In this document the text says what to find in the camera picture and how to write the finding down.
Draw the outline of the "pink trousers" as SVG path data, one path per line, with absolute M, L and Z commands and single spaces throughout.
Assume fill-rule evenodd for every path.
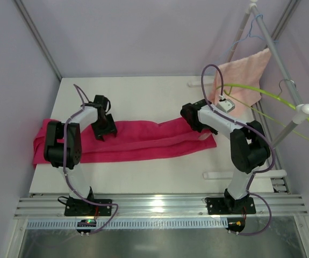
M 91 126 L 81 131 L 81 163 L 111 163 L 169 159 L 215 148 L 207 129 L 196 132 L 184 118 L 163 123 L 117 121 L 117 134 L 97 140 Z

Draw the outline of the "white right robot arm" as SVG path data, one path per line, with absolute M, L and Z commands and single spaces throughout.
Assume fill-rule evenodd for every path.
M 204 99 L 183 105 L 181 116 L 194 131 L 208 129 L 215 134 L 221 133 L 230 142 L 233 176 L 223 197 L 205 198 L 208 214 L 255 214 L 254 200 L 248 189 L 254 173 L 271 155 L 261 124 L 237 121 Z

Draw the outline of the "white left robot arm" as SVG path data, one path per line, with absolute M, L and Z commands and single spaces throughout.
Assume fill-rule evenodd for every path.
M 86 182 L 80 161 L 82 158 L 81 133 L 89 126 L 92 138 L 104 140 L 106 135 L 117 135 L 116 124 L 109 110 L 111 103 L 103 95 L 96 95 L 93 101 L 82 103 L 79 111 L 66 122 L 50 121 L 47 124 L 44 159 L 52 167 L 62 170 L 69 188 L 65 203 L 66 216 L 90 216 L 96 208 L 92 187 Z

